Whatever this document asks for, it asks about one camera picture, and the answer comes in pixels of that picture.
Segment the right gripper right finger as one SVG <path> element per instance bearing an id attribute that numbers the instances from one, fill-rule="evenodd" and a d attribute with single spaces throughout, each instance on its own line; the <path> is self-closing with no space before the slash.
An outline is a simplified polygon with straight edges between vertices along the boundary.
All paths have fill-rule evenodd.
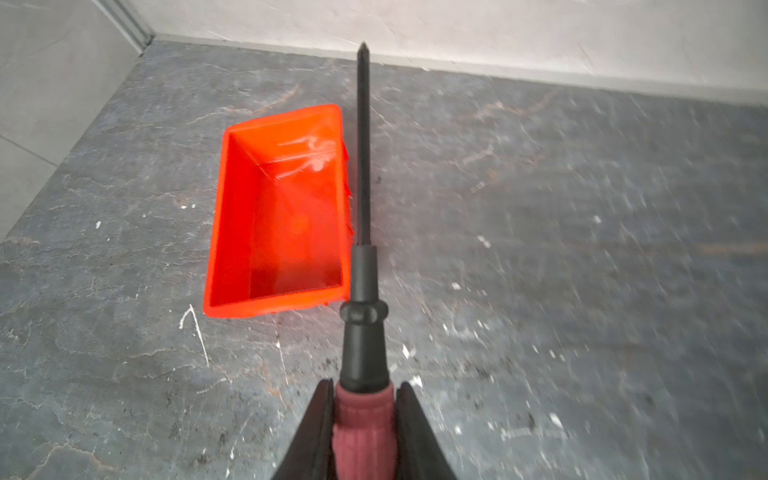
<path id="1" fill-rule="evenodd" d="M 397 430 L 396 479 L 456 480 L 417 395 L 403 382 L 395 398 Z"/>

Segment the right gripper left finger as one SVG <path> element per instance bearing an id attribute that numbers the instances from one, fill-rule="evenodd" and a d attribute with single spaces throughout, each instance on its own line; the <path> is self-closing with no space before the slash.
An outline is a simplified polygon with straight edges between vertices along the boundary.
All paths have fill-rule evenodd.
<path id="1" fill-rule="evenodd" d="M 335 478 L 334 400 L 333 380 L 320 380 L 272 480 Z"/>

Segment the red handled black screwdriver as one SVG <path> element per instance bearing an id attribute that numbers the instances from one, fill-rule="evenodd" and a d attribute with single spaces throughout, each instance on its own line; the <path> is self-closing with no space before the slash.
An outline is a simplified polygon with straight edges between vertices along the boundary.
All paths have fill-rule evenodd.
<path id="1" fill-rule="evenodd" d="M 371 241 L 370 111 L 370 51 L 361 44 L 357 52 L 356 233 L 350 297 L 340 309 L 342 368 L 332 440 L 340 479 L 396 476 L 394 393 L 384 332 L 388 306 L 379 297 L 377 248 Z"/>

